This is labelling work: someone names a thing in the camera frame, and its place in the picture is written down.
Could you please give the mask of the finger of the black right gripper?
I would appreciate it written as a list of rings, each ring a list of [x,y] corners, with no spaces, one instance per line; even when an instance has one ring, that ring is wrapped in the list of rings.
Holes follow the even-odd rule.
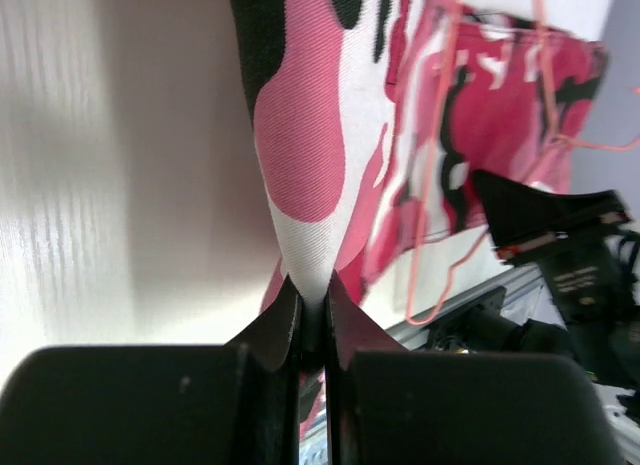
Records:
[[[546,258],[604,239],[631,222],[614,190],[561,195],[486,170],[472,173],[500,258]]]

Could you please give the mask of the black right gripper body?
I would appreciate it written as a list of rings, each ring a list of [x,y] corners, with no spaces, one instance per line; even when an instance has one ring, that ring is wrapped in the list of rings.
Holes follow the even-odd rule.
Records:
[[[553,304],[569,329],[615,324],[639,316],[635,272],[639,233],[555,240],[537,252],[537,266]]]

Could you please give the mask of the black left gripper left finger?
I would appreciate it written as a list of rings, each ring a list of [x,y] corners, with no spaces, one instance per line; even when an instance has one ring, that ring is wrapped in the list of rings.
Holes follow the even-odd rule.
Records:
[[[37,350],[1,396],[5,464],[294,464],[302,300],[223,345]]]

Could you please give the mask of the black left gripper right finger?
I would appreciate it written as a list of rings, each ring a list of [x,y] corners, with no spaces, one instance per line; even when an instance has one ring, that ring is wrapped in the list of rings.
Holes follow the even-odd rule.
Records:
[[[333,464],[620,464],[585,373],[558,355],[414,352],[355,305],[325,300]]]

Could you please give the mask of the pink wire hanger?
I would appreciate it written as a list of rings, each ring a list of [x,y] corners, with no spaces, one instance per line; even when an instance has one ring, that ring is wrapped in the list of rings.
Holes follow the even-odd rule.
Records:
[[[604,80],[598,44],[612,0],[473,0],[498,24],[466,22],[455,0],[399,0],[399,24],[420,53],[408,60],[402,139],[414,139],[417,225],[406,318],[433,320],[468,261],[474,281],[496,266],[471,183],[486,169],[566,192],[570,154]]]

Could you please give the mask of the pink camouflage trousers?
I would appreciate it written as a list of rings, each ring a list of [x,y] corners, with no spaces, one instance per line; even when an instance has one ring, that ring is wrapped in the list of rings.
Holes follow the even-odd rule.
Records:
[[[496,5],[455,0],[466,22],[498,24]],[[399,0],[230,0],[241,77],[281,249],[264,296],[291,281],[304,300],[302,347],[321,341],[338,275],[361,302],[414,249],[414,139],[400,136],[409,59]]]

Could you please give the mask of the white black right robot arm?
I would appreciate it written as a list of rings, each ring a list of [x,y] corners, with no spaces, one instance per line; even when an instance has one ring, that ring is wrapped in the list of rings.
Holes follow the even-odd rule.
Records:
[[[639,419],[639,235],[618,193],[544,192],[495,173],[472,175],[496,254],[514,267],[537,266],[561,325],[503,317],[492,290],[428,325],[425,349],[556,354],[575,360]]]

